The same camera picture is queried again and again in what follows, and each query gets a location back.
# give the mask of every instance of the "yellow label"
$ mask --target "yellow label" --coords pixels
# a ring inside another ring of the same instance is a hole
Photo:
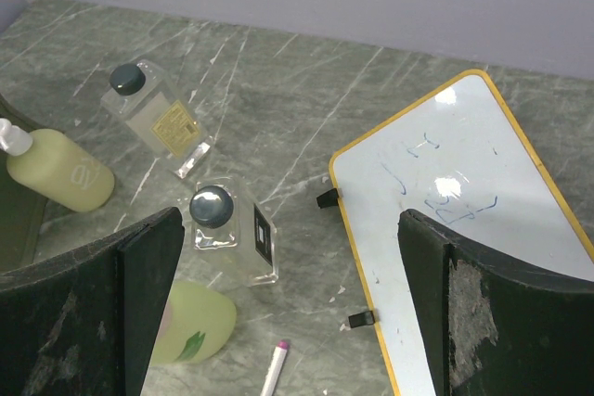
[[[181,157],[199,136],[197,123],[181,102],[174,104],[152,126],[153,133],[176,157]]]

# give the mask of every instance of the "small whiteboard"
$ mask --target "small whiteboard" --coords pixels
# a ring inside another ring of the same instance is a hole
[[[341,149],[329,170],[396,395],[435,394],[398,247],[400,212],[594,281],[591,242],[483,71],[461,73]]]

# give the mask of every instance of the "pen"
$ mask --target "pen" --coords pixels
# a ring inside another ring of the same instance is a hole
[[[266,379],[260,396],[272,396],[274,394],[278,376],[280,375],[280,370],[285,362],[288,349],[289,344],[283,341],[280,341],[275,348],[275,352],[272,355],[272,362],[268,367],[268,373],[266,373]]]

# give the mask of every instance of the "gray tabletop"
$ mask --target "gray tabletop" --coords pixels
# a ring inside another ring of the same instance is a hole
[[[594,234],[594,83],[300,34],[65,0],[38,0],[0,36],[2,95],[110,166],[109,203],[74,214],[50,203],[37,260],[80,246],[167,206],[189,228],[191,182],[155,162],[99,106],[117,65],[166,68],[217,137],[194,173],[237,173],[281,231],[280,280],[238,287],[187,240],[177,278],[229,296],[239,319],[227,345],[198,365],[150,368],[143,394],[257,395],[274,345],[291,341],[283,395],[390,395],[341,216],[319,210],[328,162],[375,125],[463,70],[487,70],[590,237]]]

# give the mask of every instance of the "round dark cap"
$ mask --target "round dark cap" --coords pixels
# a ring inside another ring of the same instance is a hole
[[[216,229],[233,215],[233,198],[221,186],[207,185],[190,200],[189,214],[196,223]]]
[[[122,96],[133,95],[145,84],[147,77],[135,64],[123,64],[110,76],[111,87]]]

